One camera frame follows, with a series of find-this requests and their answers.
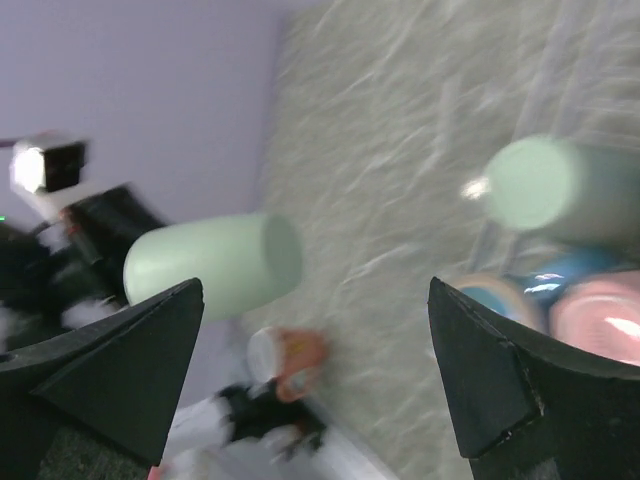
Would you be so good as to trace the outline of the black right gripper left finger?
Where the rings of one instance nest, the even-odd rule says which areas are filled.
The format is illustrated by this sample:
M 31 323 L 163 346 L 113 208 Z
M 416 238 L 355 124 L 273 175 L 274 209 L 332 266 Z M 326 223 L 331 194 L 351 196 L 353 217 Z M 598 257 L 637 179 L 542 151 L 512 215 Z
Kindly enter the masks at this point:
M 159 464 L 204 310 L 190 279 L 1 357 L 4 479 L 144 479 Z

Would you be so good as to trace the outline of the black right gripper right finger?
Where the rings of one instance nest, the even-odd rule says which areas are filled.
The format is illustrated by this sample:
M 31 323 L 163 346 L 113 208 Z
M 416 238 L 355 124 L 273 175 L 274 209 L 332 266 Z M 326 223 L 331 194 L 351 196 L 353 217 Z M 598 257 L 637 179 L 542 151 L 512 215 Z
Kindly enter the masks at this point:
M 433 278 L 428 316 L 476 479 L 639 476 L 639 369 L 570 347 Z

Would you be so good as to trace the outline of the small green cup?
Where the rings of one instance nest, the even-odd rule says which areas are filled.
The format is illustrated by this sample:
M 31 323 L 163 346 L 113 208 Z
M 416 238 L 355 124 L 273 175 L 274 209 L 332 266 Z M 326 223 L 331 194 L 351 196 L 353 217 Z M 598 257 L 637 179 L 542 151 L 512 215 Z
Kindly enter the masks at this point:
M 130 248 L 123 284 L 130 304 L 184 280 L 204 292 L 203 319 L 222 320 L 264 306 L 300 283 L 300 238 L 283 216 L 233 215 L 150 231 Z

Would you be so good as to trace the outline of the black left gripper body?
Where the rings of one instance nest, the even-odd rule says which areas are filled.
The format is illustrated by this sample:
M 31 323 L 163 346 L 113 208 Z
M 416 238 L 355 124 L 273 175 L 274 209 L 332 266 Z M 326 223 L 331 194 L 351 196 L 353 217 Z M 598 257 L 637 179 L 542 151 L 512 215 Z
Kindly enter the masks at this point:
M 127 307 L 125 258 L 142 235 L 165 227 L 130 184 L 106 190 L 79 185 L 31 193 L 29 205 L 45 223 L 62 226 L 68 245 L 29 268 L 29 306 L 66 310 L 85 300 Z

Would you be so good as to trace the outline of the pink faceted mug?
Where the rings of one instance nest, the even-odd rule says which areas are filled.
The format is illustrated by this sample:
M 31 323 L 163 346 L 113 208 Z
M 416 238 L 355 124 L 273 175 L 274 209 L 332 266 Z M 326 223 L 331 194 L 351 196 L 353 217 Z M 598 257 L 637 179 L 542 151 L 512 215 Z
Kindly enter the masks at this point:
M 575 348 L 639 364 L 639 272 L 601 274 L 569 288 L 551 308 L 551 336 Z

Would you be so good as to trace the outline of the orange mug grey interior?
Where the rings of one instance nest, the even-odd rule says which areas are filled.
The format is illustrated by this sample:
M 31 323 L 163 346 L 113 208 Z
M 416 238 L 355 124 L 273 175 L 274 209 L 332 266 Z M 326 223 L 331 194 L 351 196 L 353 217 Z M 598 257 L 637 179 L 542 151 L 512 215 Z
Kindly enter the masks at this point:
M 277 397 L 286 403 L 314 388 L 328 355 L 325 335 L 306 328 L 265 327 L 250 337 L 246 350 L 253 379 L 273 382 Z

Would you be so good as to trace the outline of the blue butterfly mug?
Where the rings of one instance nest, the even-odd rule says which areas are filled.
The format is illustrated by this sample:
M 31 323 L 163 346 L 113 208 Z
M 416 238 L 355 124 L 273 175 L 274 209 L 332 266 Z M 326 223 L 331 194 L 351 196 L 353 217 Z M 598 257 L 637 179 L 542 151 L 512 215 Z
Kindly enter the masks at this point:
M 617 270 L 622 263 L 622 257 L 612 251 L 581 247 L 539 260 L 522 273 L 473 273 L 451 285 L 490 310 L 546 333 L 551 307 L 570 286 L 589 276 Z

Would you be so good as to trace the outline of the green tumbler cup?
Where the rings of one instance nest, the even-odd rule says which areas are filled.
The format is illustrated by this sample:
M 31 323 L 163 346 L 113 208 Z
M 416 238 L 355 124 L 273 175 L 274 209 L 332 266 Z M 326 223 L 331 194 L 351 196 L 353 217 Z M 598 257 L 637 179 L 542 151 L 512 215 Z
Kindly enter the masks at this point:
M 513 142 L 489 161 L 487 215 L 519 234 L 573 244 L 639 240 L 639 153 L 553 137 Z

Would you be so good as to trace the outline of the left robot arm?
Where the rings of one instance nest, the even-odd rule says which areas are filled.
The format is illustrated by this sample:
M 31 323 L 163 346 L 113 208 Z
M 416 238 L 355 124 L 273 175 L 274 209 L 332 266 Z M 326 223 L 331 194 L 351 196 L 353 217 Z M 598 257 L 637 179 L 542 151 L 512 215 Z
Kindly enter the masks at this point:
M 168 225 L 125 185 L 12 188 L 44 227 L 1 231 L 1 475 L 5 479 L 388 479 L 391 471 L 309 393 L 328 356 L 312 329 L 240 346 L 238 381 L 179 399 L 201 327 L 294 290 L 291 224 L 253 213 Z

